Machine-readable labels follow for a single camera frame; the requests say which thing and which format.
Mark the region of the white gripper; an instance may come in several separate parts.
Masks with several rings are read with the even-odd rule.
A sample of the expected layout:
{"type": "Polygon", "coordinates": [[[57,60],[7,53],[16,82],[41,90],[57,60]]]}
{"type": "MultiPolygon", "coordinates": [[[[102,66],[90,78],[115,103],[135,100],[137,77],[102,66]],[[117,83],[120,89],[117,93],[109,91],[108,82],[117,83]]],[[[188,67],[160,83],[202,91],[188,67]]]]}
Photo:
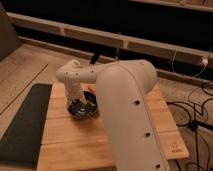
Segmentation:
{"type": "Polygon", "coordinates": [[[65,96],[67,98],[67,106],[70,106],[73,101],[79,100],[83,104],[86,103],[83,88],[79,83],[66,84],[65,96]]]}

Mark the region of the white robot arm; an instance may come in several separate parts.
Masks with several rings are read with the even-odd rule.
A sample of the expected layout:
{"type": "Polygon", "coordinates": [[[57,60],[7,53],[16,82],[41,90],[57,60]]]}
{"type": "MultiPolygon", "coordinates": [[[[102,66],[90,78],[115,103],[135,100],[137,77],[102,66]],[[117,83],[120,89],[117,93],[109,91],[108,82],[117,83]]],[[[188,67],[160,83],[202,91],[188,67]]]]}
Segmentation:
{"type": "Polygon", "coordinates": [[[56,78],[65,85],[69,100],[79,97],[83,83],[96,86],[97,107],[117,171],[170,171],[146,101],[157,81],[149,61],[82,67],[72,60],[56,71],[56,78]]]}

